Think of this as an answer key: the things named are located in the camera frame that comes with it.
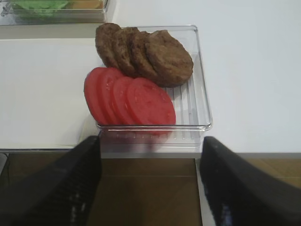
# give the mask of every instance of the cooked meat patty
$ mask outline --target cooked meat patty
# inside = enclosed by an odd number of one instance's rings
[[[117,31],[114,34],[114,39],[112,40],[115,59],[120,70],[122,70],[127,76],[132,78],[140,77],[140,75],[131,62],[128,50],[128,41],[137,32],[139,31],[136,27],[126,27]]]
[[[96,29],[96,50],[107,67],[119,68],[112,50],[112,38],[115,32],[121,30],[117,24],[105,23]]]
[[[163,78],[154,70],[146,56],[145,39],[149,35],[147,32],[138,32],[129,40],[131,61],[142,77],[153,81],[159,86],[165,86]]]
[[[149,35],[145,47],[153,68],[164,77],[168,86],[182,85],[191,77],[193,69],[191,56],[167,30]]]

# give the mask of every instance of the metal edge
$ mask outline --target metal edge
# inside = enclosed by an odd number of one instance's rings
[[[0,153],[0,176],[3,172],[6,162],[8,161],[8,156]]]
[[[202,183],[202,179],[201,179],[201,174],[199,172],[199,163],[200,163],[200,159],[195,159],[202,226],[216,226],[213,215],[212,215],[210,207],[209,207],[209,204],[208,204],[206,196],[205,196],[204,187],[203,187],[203,183]]]

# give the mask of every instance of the brown surface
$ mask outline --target brown surface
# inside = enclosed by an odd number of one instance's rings
[[[248,159],[266,173],[301,188],[301,159]]]
[[[61,154],[10,156],[10,183]],[[263,171],[301,188],[301,159],[248,159]],[[8,185],[7,169],[0,187]],[[105,159],[88,226],[201,225],[193,159]]]

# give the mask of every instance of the white countertop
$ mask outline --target white countertop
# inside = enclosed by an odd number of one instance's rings
[[[198,27],[207,136],[239,153],[301,153],[301,1],[117,1],[121,26]]]

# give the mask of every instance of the red tomato slice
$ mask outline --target red tomato slice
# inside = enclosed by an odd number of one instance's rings
[[[108,121],[106,120],[103,110],[99,105],[99,98],[97,94],[97,82],[102,73],[104,73],[107,68],[97,67],[93,69],[86,77],[84,84],[84,94],[85,99],[88,105],[88,108],[91,112],[93,118],[100,125],[107,125]]]
[[[127,106],[142,125],[174,125],[175,111],[169,95],[152,81],[134,79],[127,89]]]
[[[122,77],[118,79],[113,86],[111,92],[112,107],[121,122],[126,125],[135,125],[133,117],[128,113],[126,103],[126,93],[128,86],[134,79],[130,77]]]
[[[124,75],[120,70],[116,68],[108,68],[98,80],[99,104],[103,109],[106,120],[112,125],[120,125],[121,120],[115,114],[111,105],[111,89],[113,88],[114,82],[123,76]]]

